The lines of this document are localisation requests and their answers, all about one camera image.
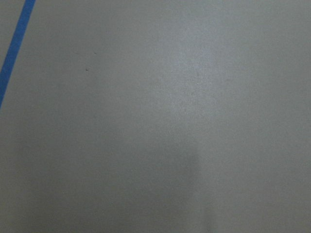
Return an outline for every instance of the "gray floor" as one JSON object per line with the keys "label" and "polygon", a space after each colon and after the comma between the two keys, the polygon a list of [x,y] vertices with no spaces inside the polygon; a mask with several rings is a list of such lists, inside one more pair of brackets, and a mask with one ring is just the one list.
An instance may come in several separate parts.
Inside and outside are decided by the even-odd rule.
{"label": "gray floor", "polygon": [[[1,62],[22,3],[0,3]],[[0,111],[0,232],[309,232],[310,11],[38,0]]]}

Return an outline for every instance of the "blue line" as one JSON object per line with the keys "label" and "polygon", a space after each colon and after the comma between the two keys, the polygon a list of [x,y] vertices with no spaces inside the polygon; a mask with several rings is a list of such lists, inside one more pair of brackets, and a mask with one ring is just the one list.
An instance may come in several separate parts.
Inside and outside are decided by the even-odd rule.
{"label": "blue line", "polygon": [[27,24],[29,22],[29,18],[31,12],[33,11],[33,7],[35,5],[35,0],[25,0],[23,9],[20,13],[18,23],[15,28],[15,32],[13,38],[11,40],[10,47],[6,54],[1,73],[0,73],[0,108],[2,105],[2,101],[4,98],[4,94],[7,88],[7,85],[10,80],[10,76],[13,70],[13,66],[21,45],[23,41],[23,37],[26,32]]}

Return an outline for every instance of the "blue tape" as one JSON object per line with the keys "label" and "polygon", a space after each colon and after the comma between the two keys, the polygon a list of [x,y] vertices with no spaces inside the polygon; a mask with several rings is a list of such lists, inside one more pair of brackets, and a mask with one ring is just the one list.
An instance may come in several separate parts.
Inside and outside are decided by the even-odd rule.
{"label": "blue tape", "polygon": [[10,47],[8,49],[0,72],[0,108],[34,5],[35,0],[25,0],[23,9],[20,13],[19,20],[15,28],[13,38],[11,40]]}

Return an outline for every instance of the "blue stripe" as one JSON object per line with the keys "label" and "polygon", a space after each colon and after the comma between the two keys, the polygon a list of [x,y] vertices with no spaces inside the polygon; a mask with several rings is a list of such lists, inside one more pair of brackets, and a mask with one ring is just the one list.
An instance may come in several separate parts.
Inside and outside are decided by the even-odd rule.
{"label": "blue stripe", "polygon": [[15,32],[6,54],[1,73],[0,73],[0,108],[4,98],[4,94],[9,83],[9,79],[13,70],[13,66],[23,40],[24,34],[26,32],[27,24],[33,7],[35,5],[35,0],[25,0],[23,9],[21,11]]}

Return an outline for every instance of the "smooth concrete floor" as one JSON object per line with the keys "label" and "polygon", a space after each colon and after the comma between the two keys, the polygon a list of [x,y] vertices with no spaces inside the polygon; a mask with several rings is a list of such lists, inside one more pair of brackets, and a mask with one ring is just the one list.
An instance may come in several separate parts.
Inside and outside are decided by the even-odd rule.
{"label": "smooth concrete floor", "polygon": [[[0,2],[1,62],[22,4]],[[38,0],[0,110],[0,232],[310,232],[310,11]]]}

